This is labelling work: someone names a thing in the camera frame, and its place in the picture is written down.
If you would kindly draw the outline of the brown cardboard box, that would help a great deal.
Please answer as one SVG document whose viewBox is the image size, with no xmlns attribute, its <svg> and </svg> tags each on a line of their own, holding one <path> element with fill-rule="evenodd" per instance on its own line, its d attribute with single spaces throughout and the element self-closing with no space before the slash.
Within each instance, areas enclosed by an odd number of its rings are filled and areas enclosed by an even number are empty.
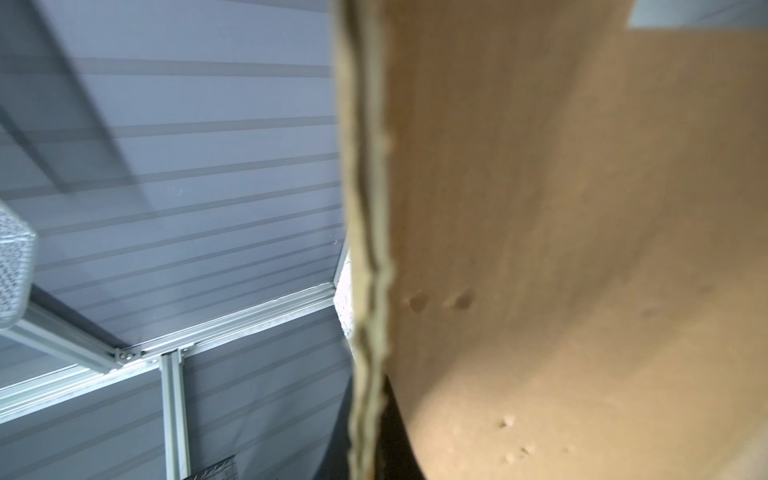
<svg viewBox="0 0 768 480">
<path fill-rule="evenodd" d="M 338 1 L 354 479 L 767 475 L 767 5 Z"/>
</svg>

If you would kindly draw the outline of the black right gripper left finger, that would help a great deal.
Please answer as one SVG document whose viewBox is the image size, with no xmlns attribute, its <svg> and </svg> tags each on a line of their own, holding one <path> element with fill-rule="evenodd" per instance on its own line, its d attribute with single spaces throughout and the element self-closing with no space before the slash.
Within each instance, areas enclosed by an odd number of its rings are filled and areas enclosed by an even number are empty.
<svg viewBox="0 0 768 480">
<path fill-rule="evenodd" d="M 323 459 L 318 466 L 313 480 L 349 480 L 350 468 L 348 454 L 351 448 L 349 419 L 353 398 L 353 379 L 347 383 L 338 416 L 328 442 Z"/>
</svg>

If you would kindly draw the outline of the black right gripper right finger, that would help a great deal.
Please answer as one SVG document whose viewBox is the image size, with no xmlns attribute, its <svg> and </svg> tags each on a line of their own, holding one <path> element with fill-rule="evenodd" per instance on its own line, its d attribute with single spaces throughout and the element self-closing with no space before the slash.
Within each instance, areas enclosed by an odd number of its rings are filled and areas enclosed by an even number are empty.
<svg viewBox="0 0 768 480">
<path fill-rule="evenodd" d="M 377 480 L 425 480 L 415 458 L 391 382 L 384 378 L 385 406 L 376 446 Z"/>
</svg>

